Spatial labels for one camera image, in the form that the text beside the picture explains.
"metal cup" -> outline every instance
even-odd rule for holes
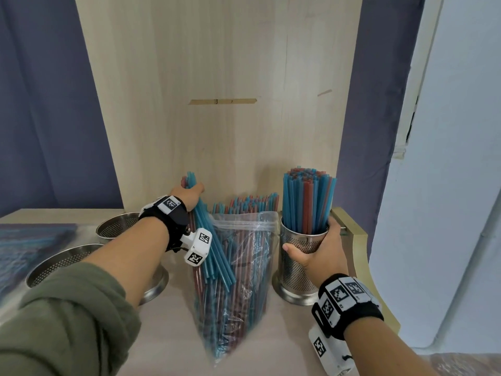
[[[303,267],[293,261],[282,246],[284,243],[291,243],[304,253],[313,253],[322,243],[327,231],[319,234],[297,233],[285,227],[283,221],[280,223],[279,266],[273,274],[273,289],[287,302],[301,306],[313,305],[318,289],[306,277]]]

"hand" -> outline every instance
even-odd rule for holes
[[[205,186],[203,183],[197,183],[191,189],[184,189],[181,186],[176,186],[170,192],[170,195],[174,195],[175,197],[182,200],[186,209],[191,211],[195,208],[198,203],[198,199],[200,198],[200,194],[205,191]]]
[[[314,253],[303,253],[293,244],[285,243],[284,251],[299,263],[313,285],[319,288],[322,283],[335,273],[348,274],[348,262],[341,244],[341,226],[329,216],[329,232]]]

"person's right hand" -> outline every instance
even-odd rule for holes
[[[313,285],[319,288],[335,273],[348,274],[348,263],[341,244],[341,226],[329,216],[329,232],[314,253],[303,253],[293,244],[285,243],[282,248],[289,257],[299,263]]]

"sleeve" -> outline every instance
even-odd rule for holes
[[[141,323],[118,281],[93,264],[59,269],[0,326],[0,374],[115,375]]]

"scratch mark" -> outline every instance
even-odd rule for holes
[[[285,80],[287,79],[287,47],[289,46],[289,35],[285,38],[285,71],[284,71],[284,91],[285,91]]]
[[[320,94],[318,94],[318,95],[317,95],[317,97],[318,97],[318,96],[325,95],[325,94],[328,94],[329,92],[332,92],[332,90],[323,91],[323,92],[321,92]]]

